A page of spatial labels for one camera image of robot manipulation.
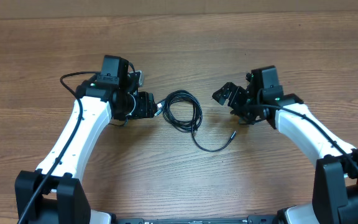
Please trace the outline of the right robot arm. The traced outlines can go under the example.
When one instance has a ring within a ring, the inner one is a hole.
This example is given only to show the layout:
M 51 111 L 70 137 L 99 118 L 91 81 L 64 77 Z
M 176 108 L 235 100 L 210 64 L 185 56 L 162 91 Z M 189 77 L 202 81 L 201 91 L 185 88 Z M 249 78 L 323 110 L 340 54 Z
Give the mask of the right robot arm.
M 358 223 L 358 148 L 316 119 L 296 94 L 285 94 L 275 66 L 252 70 L 247 87 L 227 82 L 212 95 L 245 124 L 267 121 L 315 169 L 312 201 L 283 208 L 266 223 Z

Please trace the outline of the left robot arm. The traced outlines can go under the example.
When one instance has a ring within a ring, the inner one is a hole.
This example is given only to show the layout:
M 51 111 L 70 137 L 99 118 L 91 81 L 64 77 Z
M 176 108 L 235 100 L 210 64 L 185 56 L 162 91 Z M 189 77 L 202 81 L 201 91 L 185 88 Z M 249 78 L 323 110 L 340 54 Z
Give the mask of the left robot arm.
M 128 60 L 105 55 L 101 71 L 87 73 L 76 89 L 73 110 L 60 137 L 34 171 L 15 181 L 19 223 L 115 223 L 116 216 L 93 210 L 82 180 L 95 144 L 112 120 L 152 118 L 151 93 L 140 92 L 140 70 Z

